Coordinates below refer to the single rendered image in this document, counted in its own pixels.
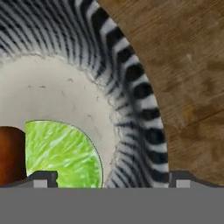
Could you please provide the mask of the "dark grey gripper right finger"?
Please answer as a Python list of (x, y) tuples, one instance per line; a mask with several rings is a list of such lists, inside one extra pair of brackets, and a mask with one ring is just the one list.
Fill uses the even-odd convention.
[(197, 178), (189, 171), (171, 171), (170, 187), (172, 188), (191, 188), (195, 186), (205, 186), (213, 188), (223, 188), (223, 185), (213, 184), (211, 182)]

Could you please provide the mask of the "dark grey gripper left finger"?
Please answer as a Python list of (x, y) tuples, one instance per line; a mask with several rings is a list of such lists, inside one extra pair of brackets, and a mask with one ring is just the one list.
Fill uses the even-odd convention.
[(57, 188), (57, 179), (58, 173), (56, 171), (35, 171), (23, 180), (0, 185), (0, 188)]

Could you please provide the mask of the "green lemon wedge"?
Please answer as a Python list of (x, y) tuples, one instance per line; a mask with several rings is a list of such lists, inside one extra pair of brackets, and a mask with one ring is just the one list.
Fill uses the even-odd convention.
[(47, 120), (25, 124), (25, 167), (34, 172), (57, 172), (59, 188), (102, 188), (98, 150), (88, 135), (68, 123)]

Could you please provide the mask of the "brown chicken drumstick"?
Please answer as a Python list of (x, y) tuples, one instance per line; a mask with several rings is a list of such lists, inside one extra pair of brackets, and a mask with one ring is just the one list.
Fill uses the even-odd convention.
[(25, 133), (15, 127), (1, 126), (0, 186), (25, 178)]

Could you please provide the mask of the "black and white striped bowl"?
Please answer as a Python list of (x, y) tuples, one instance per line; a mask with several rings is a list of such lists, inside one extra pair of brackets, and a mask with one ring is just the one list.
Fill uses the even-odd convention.
[(0, 0), (0, 125), (84, 130), (106, 188), (169, 185), (164, 125), (144, 67), (97, 0)]

